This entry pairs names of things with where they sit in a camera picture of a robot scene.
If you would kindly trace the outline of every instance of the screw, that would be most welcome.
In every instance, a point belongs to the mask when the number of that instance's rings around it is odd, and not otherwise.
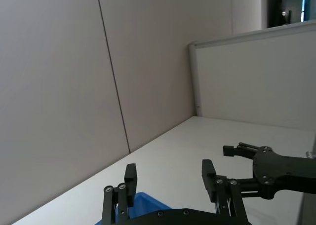
[[[111,191],[112,191],[112,187],[107,187],[107,188],[105,189],[105,191],[106,191],[106,192],[111,192]]]
[[[122,184],[122,185],[119,186],[120,189],[125,189],[125,187],[126,187],[125,184]]]

